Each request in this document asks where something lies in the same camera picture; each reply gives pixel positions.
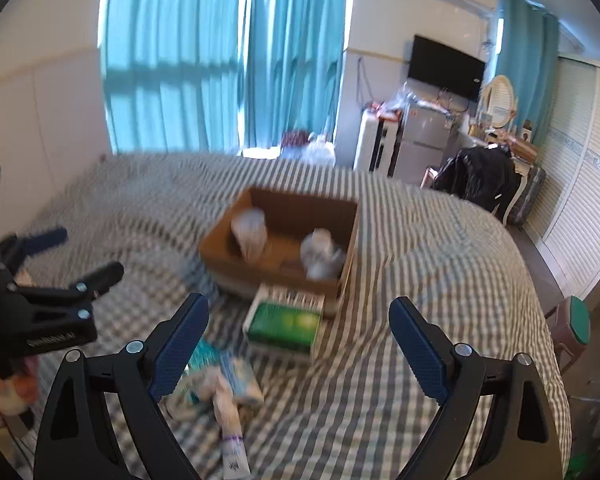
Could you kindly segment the person's left hand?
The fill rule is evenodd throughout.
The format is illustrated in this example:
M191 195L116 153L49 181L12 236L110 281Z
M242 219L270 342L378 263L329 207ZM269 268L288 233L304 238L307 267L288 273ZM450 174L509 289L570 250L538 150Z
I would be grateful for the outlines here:
M23 361L22 369L6 380L0 378L0 396L15 393L27 406L38 400L38 357L29 356ZM4 411L0 408L0 427L4 425Z

